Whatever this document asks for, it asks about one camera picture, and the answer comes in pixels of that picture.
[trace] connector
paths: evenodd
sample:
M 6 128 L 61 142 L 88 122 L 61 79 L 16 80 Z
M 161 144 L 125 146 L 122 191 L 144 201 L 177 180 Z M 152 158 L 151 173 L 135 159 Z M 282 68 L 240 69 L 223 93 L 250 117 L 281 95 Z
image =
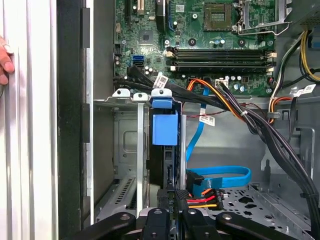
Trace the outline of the connector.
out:
M 138 13 L 138 15 L 144 15 L 145 14 L 145 0 L 138 0 L 137 13 Z

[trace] red wire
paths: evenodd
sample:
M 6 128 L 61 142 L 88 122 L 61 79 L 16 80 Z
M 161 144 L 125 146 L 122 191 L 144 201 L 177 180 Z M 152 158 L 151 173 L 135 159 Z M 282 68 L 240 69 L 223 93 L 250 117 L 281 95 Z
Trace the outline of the red wire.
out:
M 208 198 L 204 198 L 204 199 L 188 199 L 187 202 L 188 203 L 205 203 L 205 202 L 208 202 L 212 199 L 214 199 L 216 196 L 211 196 L 211 197 L 208 197 Z

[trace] cable tie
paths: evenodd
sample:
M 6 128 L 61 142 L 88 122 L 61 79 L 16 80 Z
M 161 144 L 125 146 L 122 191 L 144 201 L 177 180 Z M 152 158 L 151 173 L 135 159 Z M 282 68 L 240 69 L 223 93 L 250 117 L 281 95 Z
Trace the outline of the cable tie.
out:
M 318 196 L 319 195 L 316 193 L 313 193 L 313 194 L 300 193 L 300 197 L 304 199 L 317 198 Z
M 247 112 L 247 111 L 243 111 L 243 112 L 240 114 L 240 116 L 243 117 L 245 114 L 248 114 L 248 112 Z

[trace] sticker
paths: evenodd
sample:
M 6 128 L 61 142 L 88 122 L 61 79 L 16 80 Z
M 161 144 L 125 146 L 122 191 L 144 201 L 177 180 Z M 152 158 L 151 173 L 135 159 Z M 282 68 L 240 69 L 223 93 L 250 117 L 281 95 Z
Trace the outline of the sticker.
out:
M 153 88 L 154 89 L 164 89 L 169 78 L 164 76 L 162 72 L 159 72 L 156 80 L 154 81 Z
M 185 5 L 175 5 L 175 12 L 176 13 L 184 13 L 185 12 Z
M 306 86 L 304 89 L 303 89 L 303 92 L 301 94 L 310 94 L 313 92 L 313 90 L 315 89 L 316 87 L 316 84 L 312 84 L 312 85 L 309 85 L 309 86 Z
M 205 108 L 200 108 L 200 115 L 206 114 L 206 109 Z M 212 127 L 216 125 L 216 119 L 213 116 L 200 116 L 199 117 L 199 122 L 202 122 L 204 124 L 208 124 Z
M 304 92 L 304 89 L 300 89 L 299 91 L 297 91 L 293 96 L 295 97 L 300 97 L 300 95 Z

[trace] orange wire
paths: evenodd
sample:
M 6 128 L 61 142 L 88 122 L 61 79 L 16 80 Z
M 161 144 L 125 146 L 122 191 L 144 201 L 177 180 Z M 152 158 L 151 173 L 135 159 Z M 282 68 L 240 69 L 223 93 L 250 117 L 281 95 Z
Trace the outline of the orange wire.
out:
M 194 79 L 190 82 L 190 84 L 189 84 L 189 86 L 188 86 L 188 88 L 187 88 L 189 91 L 190 91 L 190 89 L 192 89 L 191 87 L 193 87 L 193 85 L 194 85 L 195 82 L 198 82 L 198 83 L 200 83 L 200 84 L 202 84 L 202 85 L 205 85 L 206 87 L 208 87 L 209 89 L 211 89 L 211 91 L 228 107 L 228 109 L 230 110 L 230 112 L 232 112 L 233 115 L 235 115 L 237 118 L 239 118 L 239 119 L 241 119 L 241 120 L 243 121 L 242 117 L 241 117 L 237 112 L 235 112 L 235 111 L 233 110 L 233 108 L 232 108 L 231 105 L 228 103 L 228 101 L 227 101 L 214 87 L 212 87 L 212 86 L 211 86 L 209 83 L 207 83 L 206 81 L 204 81 L 204 80 L 202 80 L 202 79 L 194 78 Z
M 274 113 L 275 112 L 275 106 L 278 102 L 280 101 L 288 101 L 288 100 L 292 100 L 291 97 L 288 97 L 288 96 L 282 96 L 282 97 L 279 97 L 275 100 L 272 101 L 271 103 L 271 112 Z M 272 124 L 273 122 L 275 121 L 274 118 L 272 118 L 270 121 L 269 121 L 269 124 Z
M 211 191 L 211 189 L 212 189 L 212 188 L 208 188 L 208 189 L 204 190 L 201 194 L 202 194 L 202 195 L 206 195 L 208 192 Z

